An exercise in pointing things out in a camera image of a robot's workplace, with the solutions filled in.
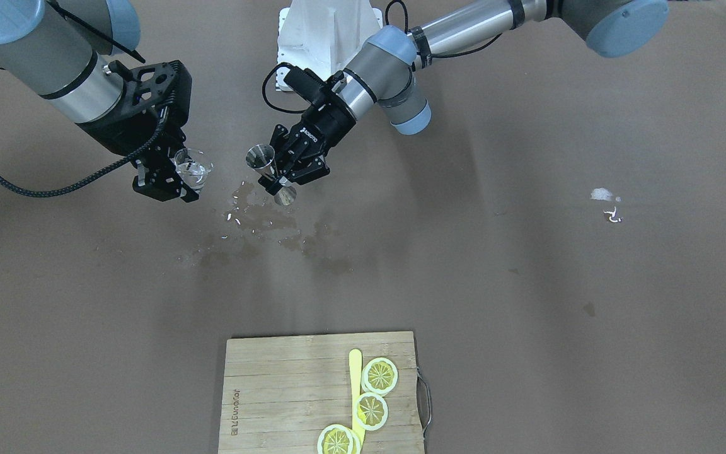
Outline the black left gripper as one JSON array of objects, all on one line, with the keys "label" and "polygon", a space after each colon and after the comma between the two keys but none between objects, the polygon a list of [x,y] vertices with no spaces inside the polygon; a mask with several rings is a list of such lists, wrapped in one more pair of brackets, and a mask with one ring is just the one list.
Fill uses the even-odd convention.
[{"label": "black left gripper", "polygon": [[285,138],[287,129],[277,125],[270,144],[257,144],[258,183],[272,196],[295,196],[293,184],[306,185],[330,173],[325,163],[329,149],[357,123],[343,103],[328,102],[320,107],[308,107],[299,123],[291,127],[287,140],[287,164],[292,166],[280,175],[274,144]]}]

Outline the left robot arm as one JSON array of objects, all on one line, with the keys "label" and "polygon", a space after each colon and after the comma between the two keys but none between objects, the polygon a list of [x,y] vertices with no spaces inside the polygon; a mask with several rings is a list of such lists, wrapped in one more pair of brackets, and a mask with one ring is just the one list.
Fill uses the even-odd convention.
[{"label": "left robot arm", "polygon": [[308,63],[283,58],[277,69],[284,70],[284,84],[308,106],[293,127],[278,125],[269,142],[251,147],[246,164],[277,203],[290,204],[297,185],[330,173],[329,149],[373,106],[401,134],[429,125],[431,107],[416,70],[474,54],[502,34],[550,18],[566,23],[597,55],[622,57],[651,40],[668,12],[666,1],[476,1],[423,26],[387,24],[328,70],[314,72]]}]

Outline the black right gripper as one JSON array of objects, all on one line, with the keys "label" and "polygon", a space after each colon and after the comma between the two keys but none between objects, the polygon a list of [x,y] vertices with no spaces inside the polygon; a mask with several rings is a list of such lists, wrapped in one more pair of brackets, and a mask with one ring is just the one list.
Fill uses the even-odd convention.
[{"label": "black right gripper", "polygon": [[[161,110],[161,107],[121,113],[113,110],[98,120],[78,124],[78,127],[110,152],[127,156],[150,139],[158,126]],[[172,158],[190,158],[191,149],[185,144],[187,136],[182,131],[187,123],[187,109],[167,107],[165,112],[168,116],[163,132],[140,158],[133,161],[137,170],[133,189],[157,201],[183,199],[190,203],[199,199],[199,193],[183,183],[172,161]]]}]

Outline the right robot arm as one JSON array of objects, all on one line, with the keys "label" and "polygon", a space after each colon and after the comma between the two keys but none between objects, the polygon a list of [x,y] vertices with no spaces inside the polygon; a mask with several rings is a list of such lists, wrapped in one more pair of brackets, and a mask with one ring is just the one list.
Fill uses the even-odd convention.
[{"label": "right robot arm", "polygon": [[22,81],[119,160],[62,189],[34,192],[0,175],[20,195],[74,192],[131,164],[133,189],[158,201],[199,198],[187,178],[200,163],[185,146],[192,78],[179,60],[146,64],[129,1],[0,1],[0,69]]}]

